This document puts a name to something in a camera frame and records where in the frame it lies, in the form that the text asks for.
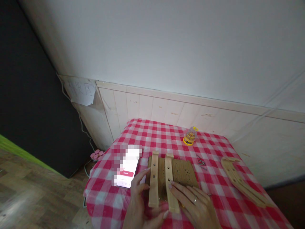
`white cable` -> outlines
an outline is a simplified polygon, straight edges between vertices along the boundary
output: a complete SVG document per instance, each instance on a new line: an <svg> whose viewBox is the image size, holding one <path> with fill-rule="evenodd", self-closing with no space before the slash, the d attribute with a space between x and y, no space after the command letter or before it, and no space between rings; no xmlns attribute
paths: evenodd
<svg viewBox="0 0 305 229"><path fill-rule="evenodd" d="M85 205L86 202L86 197L84 198L84 202L83 202L83 208L86 208L87 206Z"/></svg>
<svg viewBox="0 0 305 229"><path fill-rule="evenodd" d="M87 165L89 162L90 162L90 161L88 161L88 162L84 165L84 169L85 169L85 173L86 173L87 177L90 177L89 174L88 174L88 172L87 172L87 169L86 169L86 165Z"/></svg>
<svg viewBox="0 0 305 229"><path fill-rule="evenodd" d="M69 96L67 96L66 93L64 92L64 84L63 84L61 78L59 77L59 75L58 75L57 73L56 73L56 75L57 75L57 77L59 78L59 81L60 81L60 83L61 83L61 91L62 91L63 94L68 98L68 100L71 102L71 99L69 98ZM78 118L79 118L79 121L80 121L80 124L81 124L82 132L86 133L86 135L88 136L88 138L90 138L89 144L91 145L92 150L93 150L93 152L94 152L95 149L94 149L93 145L91 144L92 138L91 138L90 135L89 135L86 131L84 131L84 129L83 129L83 122L82 122L82 119L80 118L80 113L78 113Z"/></svg>
<svg viewBox="0 0 305 229"><path fill-rule="evenodd" d="M290 86L293 82L295 82L299 77L301 77L301 76L304 74L304 72L305 72L305 69L303 69L303 70L302 70L299 74L297 74L295 77L292 77L291 80L290 80L285 86L283 86L277 93L275 93L275 94L268 100L268 102L265 103L265 104L270 103L273 99L275 99L276 97L280 96L280 95L285 91L285 89L286 89L288 86ZM232 144L235 143L235 142L237 142L237 141L239 141L240 139L244 138L247 134L249 134L249 133L252 131L254 125L255 125L259 120L261 120L263 117L267 116L268 114L270 114L271 112L273 112L274 110L276 110L276 109L277 109L286 99L287 99L287 98L285 98L285 99L283 99L282 101L280 101L273 109L267 110L267 111L266 111L264 114L262 114L261 116L256 117L256 118L253 120L254 122L252 123L250 129L249 129L244 135L242 135L242 136L240 136L239 138L237 138L236 140L234 140L234 141L232 142Z"/></svg>
<svg viewBox="0 0 305 229"><path fill-rule="evenodd" d="M86 133L87 136L88 136L88 138L90 138L89 144L91 145L92 150L93 150L93 152L94 152L94 151L95 151L95 150L94 150L94 147L93 147L93 145L91 144L92 138L90 137L90 135L89 135L86 131L83 130L83 122L82 122L82 120L81 120L81 118L80 118L80 114L78 114L78 117L79 117L80 124L82 125L82 132Z"/></svg>

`fingernail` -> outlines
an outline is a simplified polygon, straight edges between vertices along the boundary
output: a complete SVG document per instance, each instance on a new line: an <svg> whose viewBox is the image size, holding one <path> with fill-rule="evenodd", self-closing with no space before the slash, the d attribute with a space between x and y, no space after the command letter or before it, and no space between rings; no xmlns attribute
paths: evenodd
<svg viewBox="0 0 305 229"><path fill-rule="evenodd" d="M164 213L164 215L163 215L163 219L166 219L167 218L167 216L168 216L168 210Z"/></svg>

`hand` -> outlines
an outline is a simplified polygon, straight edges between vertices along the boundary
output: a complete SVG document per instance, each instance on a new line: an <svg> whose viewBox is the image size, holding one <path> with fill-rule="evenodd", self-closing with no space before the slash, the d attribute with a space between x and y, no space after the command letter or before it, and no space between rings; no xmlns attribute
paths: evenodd
<svg viewBox="0 0 305 229"><path fill-rule="evenodd" d="M206 193L196 187L184 187L173 181L171 184L169 189L180 201L182 211L195 228L221 228L213 203Z"/></svg>
<svg viewBox="0 0 305 229"><path fill-rule="evenodd" d="M138 173L131 182L131 197L130 203L125 215L123 229L127 228L159 228L168 215L168 210L161 212L156 218L146 220L144 215L144 201L142 198L142 191L149 189L147 184L140 184L142 178L150 171L147 168Z"/></svg>

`green mat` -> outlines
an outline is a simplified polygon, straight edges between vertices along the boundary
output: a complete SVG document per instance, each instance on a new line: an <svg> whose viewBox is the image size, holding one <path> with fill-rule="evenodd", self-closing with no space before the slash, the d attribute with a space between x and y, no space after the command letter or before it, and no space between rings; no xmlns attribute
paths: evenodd
<svg viewBox="0 0 305 229"><path fill-rule="evenodd" d="M46 169L49 169L57 174L60 174L56 170L52 169L50 166L46 165L45 163L38 160L36 157L31 155L30 153L28 153L27 151L25 151L24 149L20 148L19 146L17 146L16 144L14 144L10 140L8 140L7 138L3 137L2 135L0 135L0 149L3 149L6 152L16 154L30 162L34 162Z"/></svg>

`perforated wooden board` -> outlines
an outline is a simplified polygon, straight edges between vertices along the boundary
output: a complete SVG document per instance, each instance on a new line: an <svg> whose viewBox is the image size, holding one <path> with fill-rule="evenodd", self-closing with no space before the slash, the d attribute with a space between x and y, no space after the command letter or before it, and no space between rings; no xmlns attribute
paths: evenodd
<svg viewBox="0 0 305 229"><path fill-rule="evenodd" d="M152 157L150 156L148 159L148 167L151 167ZM166 195L166 186L165 186L165 158L158 158L158 191L159 198L161 201L167 200ZM197 183L196 175L193 169L193 166L190 161L183 161L178 159L172 160L172 168L173 168L173 180L183 186L195 186L199 188ZM150 173L146 175L146 184L150 184ZM144 193L145 196L148 197L149 190Z"/></svg>

